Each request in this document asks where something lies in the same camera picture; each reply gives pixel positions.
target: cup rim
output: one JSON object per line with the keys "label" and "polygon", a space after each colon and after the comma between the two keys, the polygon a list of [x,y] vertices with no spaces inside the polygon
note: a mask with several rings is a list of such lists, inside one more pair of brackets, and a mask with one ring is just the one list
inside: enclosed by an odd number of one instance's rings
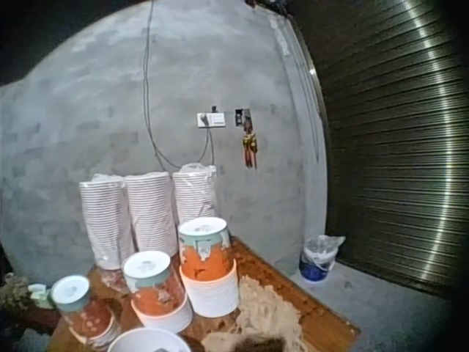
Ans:
{"label": "cup rim", "polygon": [[132,329],[132,330],[126,331],[126,332],[123,333],[123,334],[120,334],[120,335],[109,345],[108,352],[113,352],[112,349],[114,348],[114,346],[115,346],[121,339],[123,339],[125,336],[127,336],[127,335],[129,335],[129,334],[132,334],[133,331],[138,331],[138,330],[157,331],[157,332],[163,333],[163,334],[165,334],[165,335],[171,335],[171,336],[174,337],[176,340],[178,340],[179,342],[181,342],[182,345],[185,346],[185,349],[186,349],[187,352],[191,351],[191,349],[189,348],[189,345],[187,344],[187,342],[184,341],[184,340],[183,340],[181,337],[179,337],[177,334],[173,334],[172,332],[170,332],[170,331],[168,331],[168,330],[165,330],[165,329],[145,328],[145,327],[142,327],[142,328]]}

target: concrete floor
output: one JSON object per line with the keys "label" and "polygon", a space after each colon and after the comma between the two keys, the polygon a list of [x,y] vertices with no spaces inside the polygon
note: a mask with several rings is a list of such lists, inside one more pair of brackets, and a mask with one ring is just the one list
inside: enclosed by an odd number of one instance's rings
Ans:
{"label": "concrete floor", "polygon": [[290,279],[361,329],[351,351],[421,351],[448,317],[441,298],[336,263],[325,281],[307,284],[298,272]]}

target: white bowl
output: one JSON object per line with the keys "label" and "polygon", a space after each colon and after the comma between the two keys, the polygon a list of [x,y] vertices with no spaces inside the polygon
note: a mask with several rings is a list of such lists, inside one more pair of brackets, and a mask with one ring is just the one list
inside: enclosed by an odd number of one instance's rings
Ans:
{"label": "white bowl", "polygon": [[163,329],[138,328],[120,335],[109,346],[108,352],[191,352],[188,344],[176,334]]}

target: wooden table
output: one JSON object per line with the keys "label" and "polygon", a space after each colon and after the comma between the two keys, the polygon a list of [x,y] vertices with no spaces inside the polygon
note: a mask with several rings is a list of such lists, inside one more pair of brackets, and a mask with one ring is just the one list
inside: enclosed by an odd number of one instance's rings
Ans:
{"label": "wooden table", "polygon": [[[355,341],[360,330],[351,323],[342,320],[316,299],[305,293],[295,283],[280,274],[258,255],[254,254],[243,242],[233,240],[234,256],[240,276],[248,275],[261,285],[272,285],[274,290],[286,301],[290,301],[301,313],[300,324],[303,337],[311,351],[335,352],[347,351]],[[107,288],[100,280],[95,269],[89,272],[89,280],[94,292],[104,299],[119,317],[122,331],[141,326],[141,323],[130,306],[128,296]],[[180,335],[188,342],[193,352],[203,351],[200,343],[211,331],[220,331],[231,327],[236,313],[222,318],[209,319],[194,314],[190,326]],[[69,332],[63,319],[60,320],[48,346],[49,352],[90,351],[81,345]]]}

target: gray concrete wall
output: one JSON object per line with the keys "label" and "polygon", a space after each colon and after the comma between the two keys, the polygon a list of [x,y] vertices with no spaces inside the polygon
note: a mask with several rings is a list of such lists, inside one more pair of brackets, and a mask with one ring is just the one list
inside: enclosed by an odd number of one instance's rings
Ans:
{"label": "gray concrete wall", "polygon": [[[93,263],[78,182],[159,170],[142,112],[149,4],[118,12],[57,48],[3,89],[1,242],[20,274],[48,284]],[[149,61],[160,148],[178,164],[204,144],[195,114],[251,109],[259,168],[243,166],[232,115],[213,131],[221,211],[271,263],[295,265],[304,182],[295,105],[267,14],[238,0],[156,1]]]}

